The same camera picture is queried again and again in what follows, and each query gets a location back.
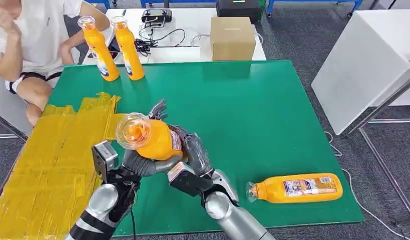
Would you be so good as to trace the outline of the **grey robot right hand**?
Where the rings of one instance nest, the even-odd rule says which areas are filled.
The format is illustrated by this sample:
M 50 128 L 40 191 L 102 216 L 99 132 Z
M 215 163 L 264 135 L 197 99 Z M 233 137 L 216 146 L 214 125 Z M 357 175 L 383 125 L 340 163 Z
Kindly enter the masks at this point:
M 166 108 L 166 100 L 162 98 L 152 106 L 146 116 L 151 120 L 162 121 L 167 117 Z M 200 177 L 211 177 L 214 168 L 200 137 L 195 132 L 188 132 L 179 125 L 167 124 L 167 126 L 179 136 L 183 154 L 187 157 L 188 165 L 194 170 L 195 174 Z

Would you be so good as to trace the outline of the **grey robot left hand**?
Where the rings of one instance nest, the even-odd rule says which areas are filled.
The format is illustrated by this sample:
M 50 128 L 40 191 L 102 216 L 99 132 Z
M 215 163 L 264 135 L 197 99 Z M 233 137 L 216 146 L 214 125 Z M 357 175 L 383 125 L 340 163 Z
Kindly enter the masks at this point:
M 139 177 L 149 177 L 159 173 L 167 173 L 182 160 L 179 155 L 174 155 L 168 160 L 153 160 L 138 154 L 136 150 L 124 151 L 122 166 Z

